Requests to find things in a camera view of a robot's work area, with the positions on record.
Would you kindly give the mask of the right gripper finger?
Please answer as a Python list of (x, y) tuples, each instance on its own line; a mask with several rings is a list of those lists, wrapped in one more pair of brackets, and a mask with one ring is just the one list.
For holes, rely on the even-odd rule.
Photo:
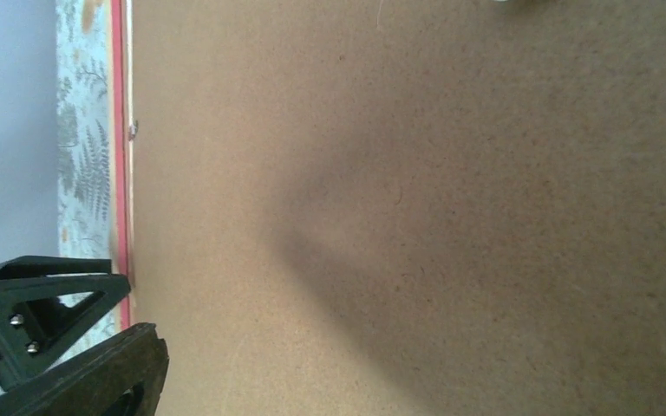
[(0, 395), (0, 415), (154, 415), (169, 366), (141, 322)]

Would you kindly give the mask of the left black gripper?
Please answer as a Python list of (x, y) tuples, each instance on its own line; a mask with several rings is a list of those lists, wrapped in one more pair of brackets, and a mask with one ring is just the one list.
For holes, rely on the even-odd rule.
[(111, 260), (100, 258), (21, 256), (0, 263), (5, 393), (45, 372), (128, 295), (125, 276), (76, 275), (111, 273)]

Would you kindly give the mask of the brown backing board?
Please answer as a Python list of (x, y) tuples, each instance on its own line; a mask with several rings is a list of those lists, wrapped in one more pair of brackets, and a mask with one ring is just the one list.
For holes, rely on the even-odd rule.
[(666, 415), (666, 1), (137, 1), (161, 415)]

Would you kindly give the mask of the pink wooden picture frame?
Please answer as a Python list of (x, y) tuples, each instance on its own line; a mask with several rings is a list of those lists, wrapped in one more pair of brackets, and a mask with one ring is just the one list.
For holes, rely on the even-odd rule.
[(132, 3), (108, 1), (108, 92), (111, 178), (111, 258), (132, 275), (134, 247), (134, 85)]

